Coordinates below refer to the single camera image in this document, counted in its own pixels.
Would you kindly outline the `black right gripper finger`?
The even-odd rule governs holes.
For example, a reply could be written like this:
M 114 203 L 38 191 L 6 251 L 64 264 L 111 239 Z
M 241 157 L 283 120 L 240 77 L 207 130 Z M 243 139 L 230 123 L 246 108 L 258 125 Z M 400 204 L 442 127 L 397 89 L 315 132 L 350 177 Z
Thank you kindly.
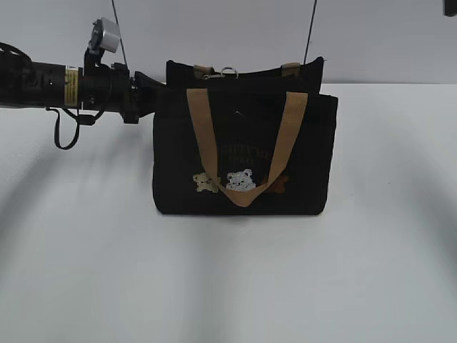
M 443 14 L 445 16 L 456 16 L 457 0 L 443 0 Z

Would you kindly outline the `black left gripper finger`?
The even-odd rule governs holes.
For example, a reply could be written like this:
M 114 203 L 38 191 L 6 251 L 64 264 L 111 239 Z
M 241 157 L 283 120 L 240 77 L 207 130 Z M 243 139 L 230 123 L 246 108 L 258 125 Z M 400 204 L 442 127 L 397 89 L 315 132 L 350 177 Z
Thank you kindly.
M 158 96 L 162 91 L 167 90 L 167 86 L 140 71 L 134 73 L 136 90 L 140 96 Z

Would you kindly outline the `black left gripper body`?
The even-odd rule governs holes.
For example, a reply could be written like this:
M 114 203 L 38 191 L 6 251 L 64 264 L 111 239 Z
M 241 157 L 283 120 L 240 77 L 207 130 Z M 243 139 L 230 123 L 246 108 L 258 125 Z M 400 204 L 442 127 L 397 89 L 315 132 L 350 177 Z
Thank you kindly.
M 127 76 L 122 93 L 121 117 L 125 124 L 138 124 L 141 118 L 141 104 L 134 78 Z

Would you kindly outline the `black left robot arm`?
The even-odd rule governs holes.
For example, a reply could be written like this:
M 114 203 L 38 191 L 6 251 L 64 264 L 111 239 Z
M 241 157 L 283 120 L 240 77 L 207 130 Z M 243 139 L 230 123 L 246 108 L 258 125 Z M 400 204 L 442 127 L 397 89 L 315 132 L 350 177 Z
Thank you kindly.
M 94 111 L 82 120 L 91 126 L 106 112 L 126 124 L 154 113 L 165 84 L 120 63 L 103 64 L 103 52 L 86 50 L 84 65 L 72 67 L 32 61 L 15 46 L 1 44 L 1 105 Z

